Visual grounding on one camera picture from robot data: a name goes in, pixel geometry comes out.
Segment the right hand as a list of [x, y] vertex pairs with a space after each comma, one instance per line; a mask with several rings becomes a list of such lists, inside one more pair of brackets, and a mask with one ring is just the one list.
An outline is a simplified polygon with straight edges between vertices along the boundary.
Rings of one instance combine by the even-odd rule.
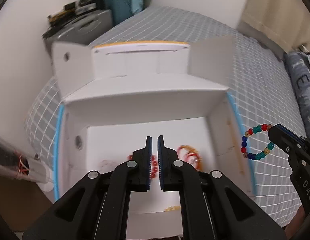
[[298, 231], [298, 229], [304, 223], [305, 217], [306, 217], [305, 211], [303, 206], [301, 205], [295, 216], [292, 218], [290, 223], [285, 228], [285, 234], [287, 239], [293, 237], [293, 235]]

